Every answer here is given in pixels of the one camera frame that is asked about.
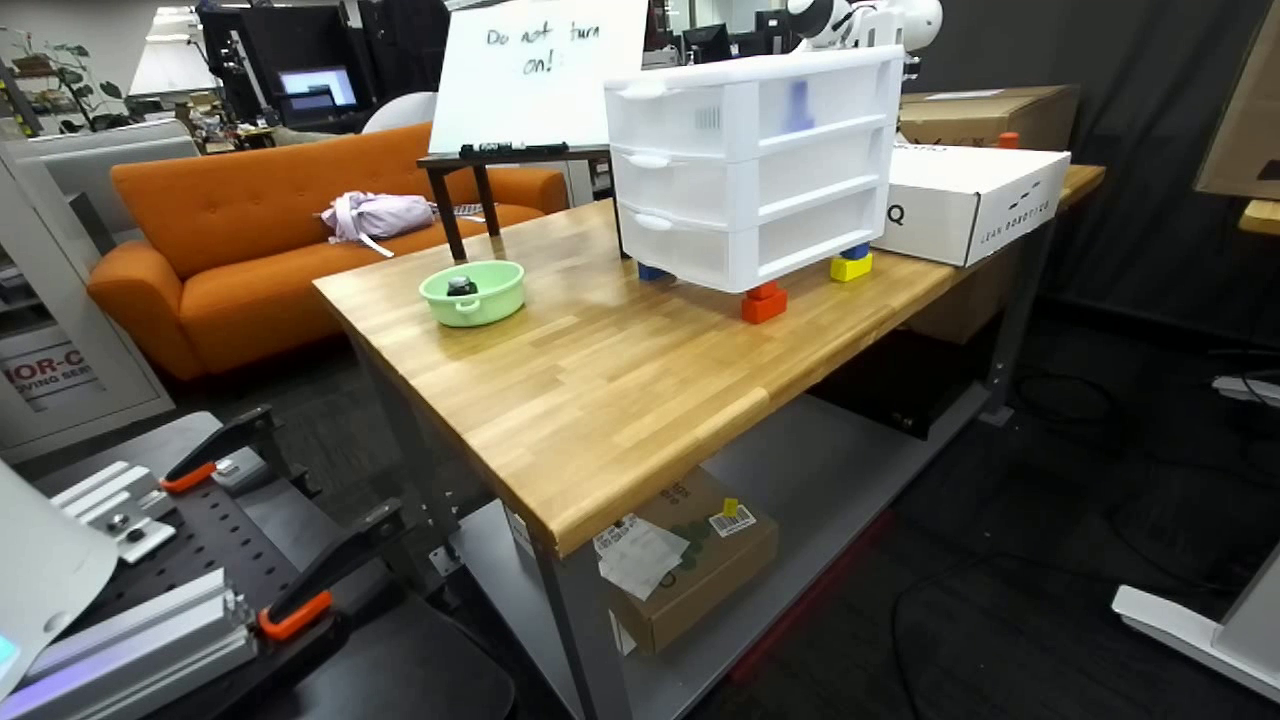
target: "white box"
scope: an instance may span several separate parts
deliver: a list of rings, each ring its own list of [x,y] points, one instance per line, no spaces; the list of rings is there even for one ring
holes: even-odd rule
[[[1052,221],[1067,162],[1067,154],[1022,149],[894,149],[880,250],[980,265]]]
[[[624,251],[747,292],[885,233],[898,48],[747,57],[605,85]]]

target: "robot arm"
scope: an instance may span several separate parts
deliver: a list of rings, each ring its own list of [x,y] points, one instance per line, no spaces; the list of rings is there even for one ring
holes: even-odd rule
[[[945,28],[938,0],[788,0],[790,28],[806,48],[902,45],[923,52]]]

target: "yellow object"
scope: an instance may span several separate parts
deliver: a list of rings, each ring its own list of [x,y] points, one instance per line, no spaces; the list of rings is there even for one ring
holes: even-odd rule
[[[1252,201],[1241,217],[1245,233],[1256,235],[1280,235],[1280,206],[1276,201]]]
[[[832,255],[832,282],[837,285],[852,285],[852,282],[865,282],[865,278],[870,278],[870,251],[858,255],[858,260]]]

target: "white equipment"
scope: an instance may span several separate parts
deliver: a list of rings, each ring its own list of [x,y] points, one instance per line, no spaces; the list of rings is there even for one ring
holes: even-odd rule
[[[802,48],[880,48],[923,52],[945,28],[938,0],[788,0]]]
[[[0,701],[112,579],[115,539],[53,510],[0,460]]]

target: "white cabinet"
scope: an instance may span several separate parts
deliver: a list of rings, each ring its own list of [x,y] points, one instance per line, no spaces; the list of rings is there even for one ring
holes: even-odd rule
[[[40,162],[0,149],[0,456],[32,460],[172,408],[82,292],[95,243]]]

